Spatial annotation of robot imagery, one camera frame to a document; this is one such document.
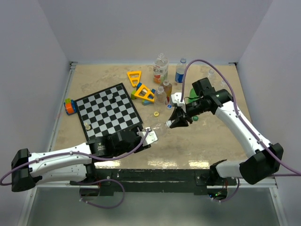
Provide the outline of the crushed bottle white cap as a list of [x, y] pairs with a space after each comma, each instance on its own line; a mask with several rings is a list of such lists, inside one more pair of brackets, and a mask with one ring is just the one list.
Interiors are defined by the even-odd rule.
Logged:
[[171, 121], [167, 121], [167, 122], [165, 123], [165, 125], [166, 125], [167, 128], [170, 128]]

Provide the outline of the green soda bottle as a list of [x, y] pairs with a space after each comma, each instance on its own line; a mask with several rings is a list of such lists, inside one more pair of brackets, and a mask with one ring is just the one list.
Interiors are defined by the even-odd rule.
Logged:
[[194, 100], [198, 99], [198, 95], [196, 94], [194, 88], [192, 88], [190, 90], [190, 94], [189, 94], [189, 102], [192, 102]]

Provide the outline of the crushed clear bottle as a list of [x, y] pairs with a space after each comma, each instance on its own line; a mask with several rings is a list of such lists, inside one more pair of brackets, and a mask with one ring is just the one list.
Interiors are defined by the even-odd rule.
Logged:
[[155, 132], [158, 138], [163, 137], [169, 130], [169, 127], [167, 126], [166, 122], [156, 122], [152, 124], [150, 128], [152, 131]]

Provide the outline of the clear plastic bottle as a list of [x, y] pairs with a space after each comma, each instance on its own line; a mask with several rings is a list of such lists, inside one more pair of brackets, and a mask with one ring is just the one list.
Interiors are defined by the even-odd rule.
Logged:
[[209, 79], [214, 79], [215, 78], [215, 71], [213, 69], [210, 69], [207, 73], [207, 77]]
[[225, 82], [224, 80], [222, 80], [222, 81], [221, 81], [221, 86], [222, 86], [222, 87], [225, 87], [226, 85], [227, 85], [226, 82]]

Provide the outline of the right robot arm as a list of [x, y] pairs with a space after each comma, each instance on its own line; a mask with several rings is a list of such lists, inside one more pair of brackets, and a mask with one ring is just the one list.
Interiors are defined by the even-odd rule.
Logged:
[[282, 146], [279, 143], [272, 144], [255, 129], [240, 109], [235, 107], [233, 96], [225, 89], [216, 91], [207, 78], [192, 85], [198, 97], [190, 103], [181, 100], [180, 92], [171, 95], [174, 110], [166, 122], [167, 127], [187, 127], [192, 124], [194, 116], [211, 112], [230, 129], [248, 157], [244, 161], [222, 160], [214, 163], [210, 167], [210, 181], [220, 185], [226, 178], [234, 177], [243, 178], [254, 185], [278, 172], [280, 164], [275, 158], [282, 158]]

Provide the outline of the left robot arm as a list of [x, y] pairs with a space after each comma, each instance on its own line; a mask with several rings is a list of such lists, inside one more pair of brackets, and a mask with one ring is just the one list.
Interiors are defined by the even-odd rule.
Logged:
[[49, 153], [30, 153], [27, 148], [20, 149], [11, 162], [11, 190], [22, 192], [38, 184], [66, 180], [92, 185], [97, 181], [97, 172], [87, 169], [87, 166], [124, 158], [149, 148], [157, 140], [151, 129], [124, 129]]

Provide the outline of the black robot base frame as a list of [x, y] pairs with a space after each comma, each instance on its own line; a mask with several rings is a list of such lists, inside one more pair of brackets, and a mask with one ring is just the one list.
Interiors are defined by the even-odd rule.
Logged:
[[208, 169], [89, 169], [86, 178], [71, 181], [71, 185], [93, 185], [100, 187], [101, 196], [111, 196], [122, 192], [122, 188], [112, 182], [120, 182], [126, 192], [134, 193], [193, 193], [207, 195], [208, 186], [235, 186], [235, 179], [211, 179]]

